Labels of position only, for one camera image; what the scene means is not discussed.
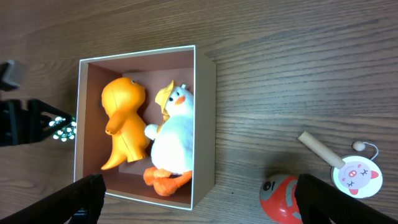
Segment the stuffed animal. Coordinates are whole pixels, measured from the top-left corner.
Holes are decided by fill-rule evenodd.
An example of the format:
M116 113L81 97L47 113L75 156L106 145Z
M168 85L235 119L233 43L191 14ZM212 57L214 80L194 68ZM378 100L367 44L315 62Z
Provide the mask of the stuffed animal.
M145 129L146 136L154 139L150 155L155 167L145 170L144 180L159 195L169 196L192 178L193 95L173 80L158 92L155 102L160 105L164 123ZM180 176L170 178L172 174Z
M109 116L105 132L112 136L112 153L102 170L147 156L145 148L150 140L144 134L146 125L137 114L144 101L144 87L130 78L118 78L104 88L102 105Z

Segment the cartoon face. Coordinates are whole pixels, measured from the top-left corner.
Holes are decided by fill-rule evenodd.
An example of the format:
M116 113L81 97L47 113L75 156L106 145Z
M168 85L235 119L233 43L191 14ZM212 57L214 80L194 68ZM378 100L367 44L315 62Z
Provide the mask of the cartoon face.
M340 183L353 195L358 193L358 189L367 186L371 179L378 176L379 174L371 171L368 165L357 161L347 162L338 172Z

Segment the orange plush toy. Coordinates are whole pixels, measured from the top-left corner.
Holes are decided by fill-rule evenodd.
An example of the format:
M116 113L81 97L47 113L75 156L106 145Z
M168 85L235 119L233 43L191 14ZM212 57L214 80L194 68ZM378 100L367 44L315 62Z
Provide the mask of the orange plush toy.
M102 105L109 116L105 132L112 136L112 154L102 170L111 169L127 160L147 157L149 139L144 134L145 123L137 114L145 101L145 89L130 78L118 78L102 92Z

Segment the red round object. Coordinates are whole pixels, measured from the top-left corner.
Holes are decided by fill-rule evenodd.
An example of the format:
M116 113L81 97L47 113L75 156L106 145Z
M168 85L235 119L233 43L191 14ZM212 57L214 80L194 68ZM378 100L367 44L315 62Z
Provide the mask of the red round object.
M262 184L260 189L261 207L275 222L302 223L294 196L296 186L297 178L284 174L273 175Z

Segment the white box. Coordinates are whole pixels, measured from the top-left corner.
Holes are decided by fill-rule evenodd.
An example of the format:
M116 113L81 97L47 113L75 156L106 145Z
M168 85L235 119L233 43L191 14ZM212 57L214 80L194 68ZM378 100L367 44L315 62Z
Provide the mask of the white box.
M179 85L187 84L194 95L192 183L171 196L159 196L146 186L142 175L153 166L150 157L101 170L112 150L111 136L105 133L109 117L101 105L101 93L119 77L132 77L146 88L146 102L139 114L147 124L162 122L155 95L173 79ZM215 184L215 129L216 65L195 45L80 60L75 181L98 173L104 177L108 195L192 210Z

